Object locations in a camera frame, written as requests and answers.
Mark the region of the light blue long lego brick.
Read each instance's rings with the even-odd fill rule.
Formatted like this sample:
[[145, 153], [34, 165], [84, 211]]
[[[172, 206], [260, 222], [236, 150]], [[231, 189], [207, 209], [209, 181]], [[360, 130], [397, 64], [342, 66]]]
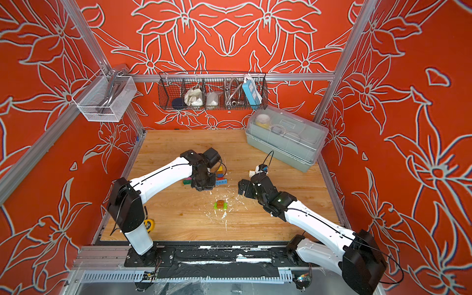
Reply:
[[227, 179], [220, 179], [220, 180], [217, 180], [215, 184], [216, 184], [217, 186], [227, 184]]

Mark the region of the lime green lego brick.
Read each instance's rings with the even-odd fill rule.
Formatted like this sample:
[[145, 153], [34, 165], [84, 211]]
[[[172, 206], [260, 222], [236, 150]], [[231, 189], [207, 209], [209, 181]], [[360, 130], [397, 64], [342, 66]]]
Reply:
[[219, 200], [215, 202], [213, 205], [215, 210], [227, 210], [227, 206], [228, 206], [227, 202], [223, 200]]

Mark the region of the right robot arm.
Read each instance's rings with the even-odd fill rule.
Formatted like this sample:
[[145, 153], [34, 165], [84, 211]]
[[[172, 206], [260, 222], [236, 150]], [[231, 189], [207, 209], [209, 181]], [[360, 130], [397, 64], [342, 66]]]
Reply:
[[258, 201], [271, 216], [316, 238], [297, 236], [291, 246], [299, 259], [340, 275], [359, 295], [371, 295], [380, 284], [387, 262], [374, 237], [338, 226], [305, 206], [288, 192], [278, 191], [265, 172], [238, 182], [238, 194]]

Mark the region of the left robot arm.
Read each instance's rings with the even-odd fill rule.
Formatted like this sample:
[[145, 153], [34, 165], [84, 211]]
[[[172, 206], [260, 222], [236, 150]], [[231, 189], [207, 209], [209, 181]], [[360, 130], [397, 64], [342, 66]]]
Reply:
[[136, 254], [151, 251], [154, 242], [145, 228], [145, 204], [161, 191], [186, 178], [197, 191], [210, 191], [216, 186], [213, 167], [221, 162], [212, 147], [203, 153], [183, 152], [167, 165], [142, 177], [114, 181], [106, 209], [125, 235]]

